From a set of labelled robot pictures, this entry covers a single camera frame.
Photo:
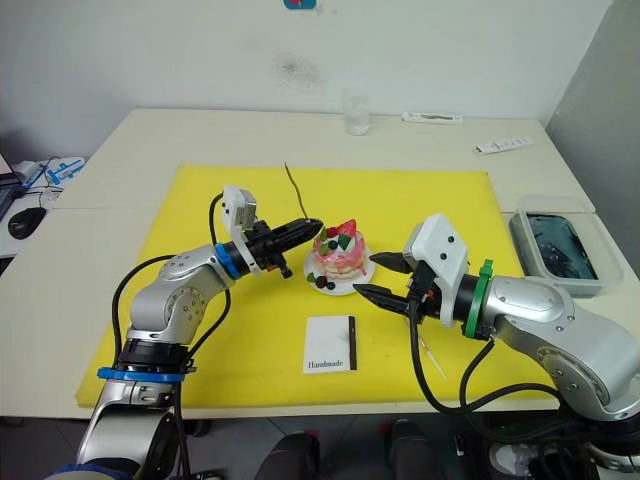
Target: yellow mat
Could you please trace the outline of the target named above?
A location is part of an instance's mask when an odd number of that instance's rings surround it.
[[[444,212],[469,246],[472,273],[477,274],[485,258],[492,258],[495,274],[522,275],[486,173],[303,168],[292,171],[310,216],[322,219],[327,226],[357,219],[358,229],[374,252],[402,250],[417,223]],[[139,260],[180,253],[208,243],[209,202],[225,184],[250,190],[258,201],[258,216],[272,228],[301,216],[283,168],[181,167]],[[219,212],[216,227],[219,241],[228,241]],[[405,319],[376,308],[357,294],[330,297],[315,292],[302,272],[310,247],[311,242],[285,254],[294,272],[294,277],[288,280],[274,271],[259,277],[247,276],[236,283],[231,313],[198,352],[197,372],[185,381],[186,407],[423,400],[411,366]],[[155,278],[158,268],[149,267],[127,288],[120,308],[123,332],[128,326],[133,294]],[[372,282],[404,295],[407,278],[378,267]],[[210,303],[198,335],[215,321],[223,303],[223,295]],[[340,314],[356,317],[358,370],[303,375],[307,317]],[[105,311],[105,325],[108,322],[109,312]],[[464,368],[484,342],[464,338],[459,325],[447,329],[429,318],[423,323],[422,335],[447,375],[444,378],[424,356],[428,381],[438,397],[455,399]],[[107,328],[76,394],[78,405],[95,404],[103,385],[96,378],[96,370],[110,365],[112,355],[112,334]],[[498,342],[478,368],[469,392],[476,397],[525,381],[549,383],[532,360]]]

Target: plastic container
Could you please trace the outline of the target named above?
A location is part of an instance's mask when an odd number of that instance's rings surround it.
[[[558,215],[567,219],[582,243],[597,280],[565,278],[551,273],[540,253],[527,214]],[[525,197],[509,221],[509,228],[527,275],[544,277],[564,287],[574,297],[593,297],[622,280],[622,269],[595,213],[578,199],[570,197]]]

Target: blue ring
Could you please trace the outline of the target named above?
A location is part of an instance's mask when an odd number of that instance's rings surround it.
[[[129,380],[132,382],[178,383],[184,380],[184,374],[125,372],[109,367],[102,367],[98,369],[98,378],[104,378],[106,380]]]
[[[215,249],[216,249],[216,255],[218,257],[218,261],[222,264],[223,267],[227,269],[227,271],[231,274],[231,277],[234,280],[237,280],[238,278],[240,278],[240,272],[238,272],[238,269],[233,264],[233,260],[231,260],[231,255],[229,255],[227,251],[224,249],[224,245],[222,245],[221,243],[217,243],[215,246]]]

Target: green ring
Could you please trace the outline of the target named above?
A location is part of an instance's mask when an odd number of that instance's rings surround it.
[[[480,314],[480,307],[482,307],[482,301],[484,300],[484,294],[487,291],[487,285],[489,284],[489,278],[493,274],[493,260],[486,259],[484,265],[480,269],[480,278],[476,283],[476,288],[473,291],[473,300],[471,301],[471,308],[469,309],[469,315],[467,316],[467,324],[464,329],[464,336],[469,338],[475,338],[476,326],[478,324],[478,315]]]

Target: floor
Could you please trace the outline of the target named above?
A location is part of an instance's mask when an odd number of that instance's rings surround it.
[[[223,469],[228,480],[250,480],[275,443],[288,433],[313,431],[321,445],[327,480],[390,480],[383,432],[396,417],[336,415],[215,420],[211,431],[189,438],[192,470]],[[458,425],[433,414],[407,415],[433,441],[450,480],[466,478],[456,456]],[[38,480],[74,461],[86,423],[52,419],[0,419],[0,479]]]

